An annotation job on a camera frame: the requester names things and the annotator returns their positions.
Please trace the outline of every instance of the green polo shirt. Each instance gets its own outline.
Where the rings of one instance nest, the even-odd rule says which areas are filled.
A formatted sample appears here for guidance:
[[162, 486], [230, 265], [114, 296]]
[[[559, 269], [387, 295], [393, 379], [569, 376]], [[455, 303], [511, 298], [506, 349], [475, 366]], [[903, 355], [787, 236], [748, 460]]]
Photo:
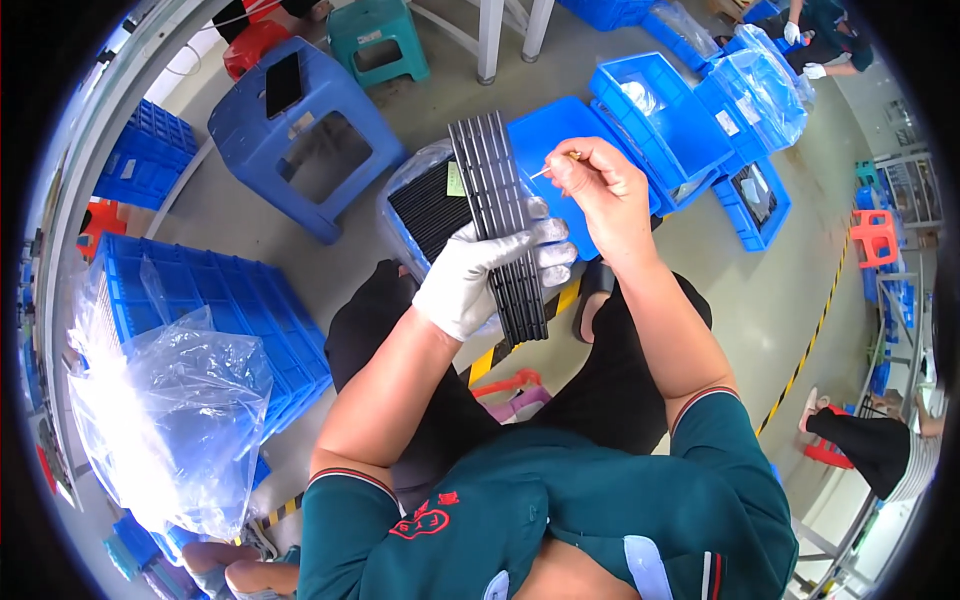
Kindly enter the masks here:
[[803, 15], [813, 22], [816, 35], [836, 50], [837, 56], [843, 52], [850, 53], [850, 62], [862, 73], [874, 61], [874, 50], [866, 33], [848, 36], [837, 31], [837, 23], [845, 14], [832, 0], [806, 0], [804, 3]]
[[506, 600], [545, 535], [643, 600], [781, 598], [799, 546], [739, 399], [692, 398], [672, 436], [670, 456], [633, 456], [514, 427], [406, 516], [370, 476], [321, 471], [303, 496], [298, 598]]

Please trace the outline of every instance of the white work glove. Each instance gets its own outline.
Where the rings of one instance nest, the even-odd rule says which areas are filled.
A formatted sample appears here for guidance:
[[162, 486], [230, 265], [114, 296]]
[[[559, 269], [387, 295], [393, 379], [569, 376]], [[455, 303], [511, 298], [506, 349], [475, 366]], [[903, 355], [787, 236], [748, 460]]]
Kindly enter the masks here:
[[810, 79], [820, 79], [821, 77], [827, 76], [827, 70], [822, 64], [808, 62], [804, 67], [804, 75]]
[[569, 264], [577, 248], [564, 241], [569, 229], [563, 219], [542, 219], [546, 203], [527, 201], [532, 230], [478, 242], [473, 223], [454, 233], [434, 261], [414, 295], [413, 305], [450, 337], [465, 342], [496, 312], [496, 300], [487, 285], [492, 269], [534, 250], [540, 285], [553, 287], [570, 279]]
[[786, 43], [792, 46], [800, 41], [800, 38], [800, 26], [793, 21], [787, 21], [786, 25], [783, 26], [783, 39], [786, 40]]

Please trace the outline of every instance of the smartphone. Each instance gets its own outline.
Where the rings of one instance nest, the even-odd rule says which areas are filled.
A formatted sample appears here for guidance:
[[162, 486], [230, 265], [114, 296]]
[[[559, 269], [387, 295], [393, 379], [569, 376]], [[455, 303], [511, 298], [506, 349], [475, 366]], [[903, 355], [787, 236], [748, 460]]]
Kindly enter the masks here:
[[275, 118], [303, 98], [300, 57], [296, 52], [267, 68], [265, 96], [268, 119]]

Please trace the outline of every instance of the slipper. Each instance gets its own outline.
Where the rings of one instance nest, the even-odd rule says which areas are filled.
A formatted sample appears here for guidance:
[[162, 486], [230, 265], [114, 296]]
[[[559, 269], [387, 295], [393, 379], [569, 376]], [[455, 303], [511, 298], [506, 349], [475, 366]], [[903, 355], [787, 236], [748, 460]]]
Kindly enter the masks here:
[[797, 428], [807, 433], [806, 431], [806, 420], [810, 418], [810, 415], [813, 415], [817, 412], [817, 388], [812, 388], [810, 390], [809, 396], [806, 397], [806, 403], [804, 404], [804, 411], [800, 414], [800, 422], [797, 423]]
[[584, 306], [587, 299], [597, 292], [613, 293], [616, 276], [610, 265], [604, 264], [603, 256], [597, 256], [587, 264], [584, 276], [580, 278], [580, 302], [577, 303], [577, 313], [573, 316], [573, 337], [587, 344], [587, 340], [580, 333], [580, 324], [584, 319]]

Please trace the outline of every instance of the worker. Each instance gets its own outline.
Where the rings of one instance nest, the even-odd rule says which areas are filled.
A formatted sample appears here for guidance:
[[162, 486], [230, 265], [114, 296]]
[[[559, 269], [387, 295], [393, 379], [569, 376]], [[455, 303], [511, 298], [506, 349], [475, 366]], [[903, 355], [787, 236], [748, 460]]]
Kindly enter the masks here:
[[[788, 53], [786, 61], [798, 75], [804, 73], [810, 79], [863, 73], [874, 61], [870, 38], [851, 21], [839, 0], [790, 0], [789, 9], [754, 25], [771, 39], [782, 37], [790, 44], [807, 36], [806, 46]], [[825, 64], [844, 53], [850, 54], [849, 60]]]
[[[548, 240], [538, 266], [562, 267], [564, 243], [539, 233], [559, 227], [461, 231], [416, 293], [381, 262], [329, 329], [338, 395], [302, 500], [300, 600], [782, 597], [798, 553], [786, 497], [706, 301], [657, 255], [646, 178], [599, 138], [546, 166], [615, 274], [581, 328], [587, 363], [509, 425], [450, 365], [493, 313], [490, 270]], [[667, 430], [670, 456], [647, 455]]]
[[[889, 410], [894, 397], [883, 397], [879, 404]], [[930, 416], [921, 394], [914, 394], [913, 401], [920, 420], [919, 434], [896, 417], [862, 419], [837, 415], [827, 408], [829, 398], [818, 398], [817, 389], [813, 388], [799, 427], [836, 444], [877, 498], [885, 502], [909, 500], [920, 495], [933, 480], [946, 420], [946, 414], [938, 419]]]
[[211, 600], [279, 600], [297, 589], [298, 546], [278, 561], [276, 547], [255, 521], [243, 526], [240, 541], [191, 541], [182, 548], [183, 565], [200, 591]]

